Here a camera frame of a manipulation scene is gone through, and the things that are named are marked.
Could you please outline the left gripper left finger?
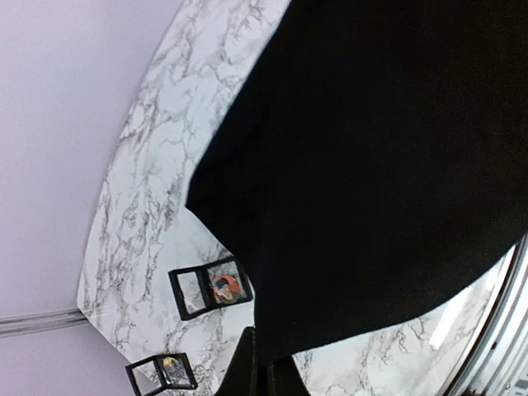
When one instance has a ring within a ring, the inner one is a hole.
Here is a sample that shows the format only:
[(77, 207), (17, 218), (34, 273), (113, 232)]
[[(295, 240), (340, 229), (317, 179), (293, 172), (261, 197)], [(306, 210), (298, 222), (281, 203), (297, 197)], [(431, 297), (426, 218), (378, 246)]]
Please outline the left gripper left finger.
[(257, 358), (255, 329), (244, 328), (215, 396), (255, 396), (257, 394)]

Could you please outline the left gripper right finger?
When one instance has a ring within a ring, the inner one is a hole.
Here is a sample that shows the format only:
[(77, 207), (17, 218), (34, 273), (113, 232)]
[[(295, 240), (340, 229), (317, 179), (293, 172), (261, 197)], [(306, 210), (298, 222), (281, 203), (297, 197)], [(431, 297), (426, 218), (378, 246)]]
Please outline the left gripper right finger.
[(292, 356), (270, 363), (266, 375), (270, 396), (309, 396)]

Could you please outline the round orange white brooch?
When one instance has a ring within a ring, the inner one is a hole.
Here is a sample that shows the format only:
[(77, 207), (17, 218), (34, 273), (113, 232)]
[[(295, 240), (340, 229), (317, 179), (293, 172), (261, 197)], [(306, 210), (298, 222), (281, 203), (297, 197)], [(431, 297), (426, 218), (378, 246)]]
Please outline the round orange white brooch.
[(218, 276), (213, 287), (219, 304), (233, 304), (242, 298), (241, 286), (233, 276)]

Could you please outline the black t-shirt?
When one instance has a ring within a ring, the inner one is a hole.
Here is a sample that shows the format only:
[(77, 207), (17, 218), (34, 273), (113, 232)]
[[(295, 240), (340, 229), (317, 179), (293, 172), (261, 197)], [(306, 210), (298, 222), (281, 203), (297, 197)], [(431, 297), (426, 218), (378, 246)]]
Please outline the black t-shirt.
[(186, 206), (263, 362), (444, 304), (527, 230), (526, 2), (291, 2)]

